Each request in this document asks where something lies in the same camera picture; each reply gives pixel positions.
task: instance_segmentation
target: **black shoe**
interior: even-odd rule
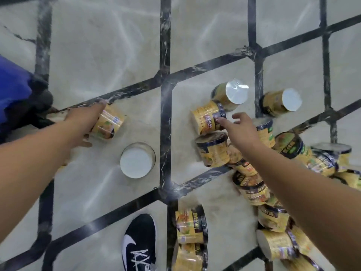
[[[140,214],[129,225],[123,239],[125,271],[155,271],[156,226],[149,214]]]

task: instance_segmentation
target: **white swoosh logo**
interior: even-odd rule
[[[123,262],[124,262],[124,266],[125,266],[125,271],[127,271],[127,246],[128,244],[135,244],[135,241],[132,239],[131,236],[129,235],[124,235],[124,240],[123,240],[123,251],[122,251],[122,255],[123,255]]]

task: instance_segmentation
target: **person's right hand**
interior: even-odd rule
[[[234,123],[225,118],[218,118],[219,124],[228,132],[228,137],[238,150],[246,151],[250,146],[261,144],[257,129],[252,119],[244,112],[235,113],[233,119],[239,119]]]

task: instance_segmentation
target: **white shoelace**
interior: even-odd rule
[[[131,260],[131,262],[134,263],[134,267],[135,267],[135,270],[136,270],[136,271],[139,271],[139,270],[138,270],[138,264],[144,264],[144,265],[145,265],[145,268],[146,268],[146,271],[151,271],[151,265],[146,262],[146,260],[149,259],[149,256],[146,254],[146,252],[148,252],[148,249],[130,252],[131,254],[134,255],[134,259]],[[142,259],[142,260],[137,260],[137,257],[138,257],[138,258],[139,258],[139,257],[143,257],[144,259]]]

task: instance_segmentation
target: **nike shoe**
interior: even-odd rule
[[[123,239],[125,271],[156,270],[156,226],[149,214],[140,214],[129,225]]]

